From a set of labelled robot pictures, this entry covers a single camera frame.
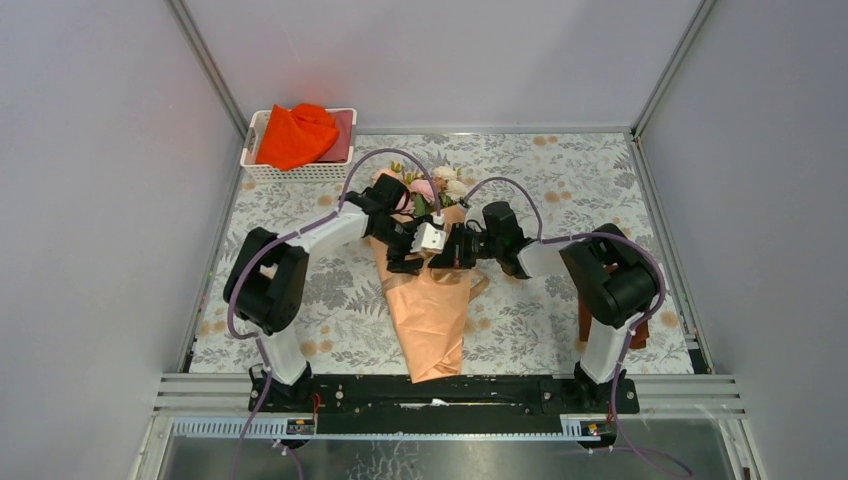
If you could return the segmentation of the beige orange wrapping paper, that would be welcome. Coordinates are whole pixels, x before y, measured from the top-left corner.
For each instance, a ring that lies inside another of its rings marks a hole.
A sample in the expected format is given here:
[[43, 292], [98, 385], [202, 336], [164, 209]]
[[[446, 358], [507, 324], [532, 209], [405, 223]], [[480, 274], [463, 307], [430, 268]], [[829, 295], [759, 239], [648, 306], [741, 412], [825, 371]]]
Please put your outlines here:
[[[391, 274], [387, 249], [374, 238], [369, 243], [382, 284]], [[469, 287], [467, 282], [446, 287], [416, 282], [383, 291], [412, 383], [461, 373]]]

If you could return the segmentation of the pink rose stems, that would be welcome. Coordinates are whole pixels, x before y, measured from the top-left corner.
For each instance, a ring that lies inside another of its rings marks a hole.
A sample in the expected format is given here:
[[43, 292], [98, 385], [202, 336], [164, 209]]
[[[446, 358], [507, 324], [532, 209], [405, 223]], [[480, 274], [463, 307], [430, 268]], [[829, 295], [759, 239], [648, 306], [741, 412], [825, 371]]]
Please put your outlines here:
[[388, 168], [380, 169], [372, 175], [372, 184], [382, 175], [400, 180], [406, 188], [397, 204], [396, 211], [403, 215], [421, 216], [433, 213], [436, 202], [442, 208], [456, 205], [469, 193], [469, 187], [462, 181], [460, 170], [449, 165], [435, 167], [429, 173], [433, 184], [420, 170], [406, 168], [399, 162], [392, 162]]

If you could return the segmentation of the white plastic basket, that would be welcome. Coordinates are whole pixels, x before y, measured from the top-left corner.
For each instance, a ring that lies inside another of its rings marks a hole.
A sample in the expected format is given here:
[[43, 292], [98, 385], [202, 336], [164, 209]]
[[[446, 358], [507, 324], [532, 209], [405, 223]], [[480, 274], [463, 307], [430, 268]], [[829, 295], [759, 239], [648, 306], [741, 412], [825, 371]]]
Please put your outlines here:
[[[354, 108], [328, 108], [330, 109], [354, 109]], [[349, 156], [345, 163], [310, 163], [290, 170], [280, 170], [274, 166], [256, 162], [261, 143], [264, 138], [267, 124], [270, 120], [271, 110], [256, 111], [249, 123], [243, 142], [239, 164], [241, 168], [256, 183], [304, 183], [304, 182], [341, 182], [343, 181], [353, 164], [356, 126], [358, 112], [356, 109], [356, 120], [349, 148]]]

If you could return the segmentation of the tan ribbon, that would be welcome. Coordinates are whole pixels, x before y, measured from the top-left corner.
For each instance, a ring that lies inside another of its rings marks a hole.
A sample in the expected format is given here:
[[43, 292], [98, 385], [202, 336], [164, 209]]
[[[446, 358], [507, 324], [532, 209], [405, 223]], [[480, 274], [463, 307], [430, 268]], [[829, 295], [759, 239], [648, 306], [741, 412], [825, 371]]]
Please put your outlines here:
[[391, 289], [416, 282], [424, 282], [426, 284], [444, 287], [456, 286], [467, 282], [470, 285], [469, 299], [471, 301], [479, 297], [490, 285], [489, 277], [479, 269], [448, 271], [425, 269], [419, 275], [391, 273], [385, 280], [382, 281], [382, 289], [386, 292]]

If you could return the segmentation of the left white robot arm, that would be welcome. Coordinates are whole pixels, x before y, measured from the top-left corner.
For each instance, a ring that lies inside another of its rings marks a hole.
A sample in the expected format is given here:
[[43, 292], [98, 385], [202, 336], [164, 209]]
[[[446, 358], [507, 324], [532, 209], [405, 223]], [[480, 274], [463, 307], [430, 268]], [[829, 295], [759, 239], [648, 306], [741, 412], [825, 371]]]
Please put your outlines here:
[[308, 267], [334, 250], [372, 237], [387, 249], [388, 264], [402, 273], [423, 267], [419, 253], [442, 249], [445, 217], [441, 211], [399, 220], [398, 204], [408, 195], [390, 175], [361, 192], [345, 192], [329, 213], [284, 234], [257, 227], [246, 236], [224, 288], [227, 322], [234, 338], [255, 340], [271, 380], [272, 398], [288, 411], [309, 401], [310, 371], [293, 322], [297, 317]]

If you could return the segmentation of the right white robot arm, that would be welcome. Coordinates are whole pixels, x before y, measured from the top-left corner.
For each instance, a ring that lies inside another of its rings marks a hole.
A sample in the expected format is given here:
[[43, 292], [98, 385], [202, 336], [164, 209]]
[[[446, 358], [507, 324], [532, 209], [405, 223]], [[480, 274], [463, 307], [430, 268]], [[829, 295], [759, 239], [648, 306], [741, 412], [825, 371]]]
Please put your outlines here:
[[432, 269], [467, 270], [494, 260], [509, 277], [525, 280], [569, 275], [590, 315], [586, 349], [575, 365], [573, 396], [583, 410], [597, 412], [613, 398], [621, 361], [638, 323], [655, 312], [666, 287], [657, 262], [614, 224], [558, 239], [525, 236], [505, 201], [482, 210], [483, 226], [456, 223]]

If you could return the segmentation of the dark red cloth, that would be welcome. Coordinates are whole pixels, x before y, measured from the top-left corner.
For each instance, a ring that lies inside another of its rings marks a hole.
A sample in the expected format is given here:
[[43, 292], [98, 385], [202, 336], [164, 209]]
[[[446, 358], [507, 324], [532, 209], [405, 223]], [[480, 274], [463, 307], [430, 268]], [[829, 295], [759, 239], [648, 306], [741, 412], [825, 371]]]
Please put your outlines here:
[[335, 120], [338, 137], [330, 149], [317, 160], [317, 163], [345, 163], [352, 142], [356, 111], [354, 109], [330, 109], [328, 113]]

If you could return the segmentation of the orange cloth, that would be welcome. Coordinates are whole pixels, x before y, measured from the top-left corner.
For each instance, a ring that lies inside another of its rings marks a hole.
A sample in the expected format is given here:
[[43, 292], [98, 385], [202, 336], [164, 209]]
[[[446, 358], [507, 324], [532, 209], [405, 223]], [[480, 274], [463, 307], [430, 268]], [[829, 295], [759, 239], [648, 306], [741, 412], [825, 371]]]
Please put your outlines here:
[[299, 104], [271, 109], [256, 163], [282, 171], [320, 160], [340, 136], [337, 120], [324, 107]]

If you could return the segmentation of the floral table cloth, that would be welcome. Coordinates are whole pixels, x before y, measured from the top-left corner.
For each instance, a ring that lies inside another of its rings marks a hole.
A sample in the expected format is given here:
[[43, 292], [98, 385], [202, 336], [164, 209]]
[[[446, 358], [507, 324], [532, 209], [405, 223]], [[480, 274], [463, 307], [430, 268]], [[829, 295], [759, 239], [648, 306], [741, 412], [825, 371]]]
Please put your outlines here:
[[[547, 238], [616, 224], [658, 253], [626, 139], [605, 134], [361, 135], [363, 160], [352, 186], [409, 152], [428, 167], [450, 165], [476, 188], [472, 204], [506, 200], [527, 235]], [[241, 180], [213, 282], [205, 299], [189, 371], [245, 373], [256, 346], [230, 336], [223, 288], [245, 235], [256, 227], [282, 232], [324, 215], [340, 184]], [[471, 302], [464, 332], [465, 374], [569, 374], [585, 345], [578, 340], [578, 301], [568, 276], [526, 281], [480, 264], [489, 287]], [[316, 373], [403, 374], [407, 367], [381, 289], [369, 243], [350, 243], [309, 268], [294, 324]]]

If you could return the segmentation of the brown wooden block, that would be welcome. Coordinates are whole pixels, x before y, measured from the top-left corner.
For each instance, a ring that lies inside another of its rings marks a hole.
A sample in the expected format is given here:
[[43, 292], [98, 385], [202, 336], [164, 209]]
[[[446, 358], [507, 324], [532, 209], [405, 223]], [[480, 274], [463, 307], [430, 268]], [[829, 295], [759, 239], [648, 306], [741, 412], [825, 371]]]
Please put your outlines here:
[[[586, 345], [591, 331], [592, 315], [581, 296], [578, 297], [578, 340], [581, 344]], [[647, 347], [647, 340], [650, 338], [649, 326], [647, 323], [641, 324], [636, 328], [636, 334], [631, 341], [631, 350], [641, 350]]]

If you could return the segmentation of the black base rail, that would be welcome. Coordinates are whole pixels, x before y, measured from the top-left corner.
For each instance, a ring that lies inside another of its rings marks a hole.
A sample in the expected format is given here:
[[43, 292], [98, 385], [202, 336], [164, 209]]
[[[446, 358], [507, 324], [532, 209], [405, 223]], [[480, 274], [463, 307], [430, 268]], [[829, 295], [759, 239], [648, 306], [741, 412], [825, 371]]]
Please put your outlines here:
[[250, 376], [249, 407], [303, 413], [323, 435], [557, 434], [563, 415], [640, 411], [635, 384], [600, 386], [551, 375], [463, 375], [420, 383], [406, 375], [307, 374], [292, 386]]

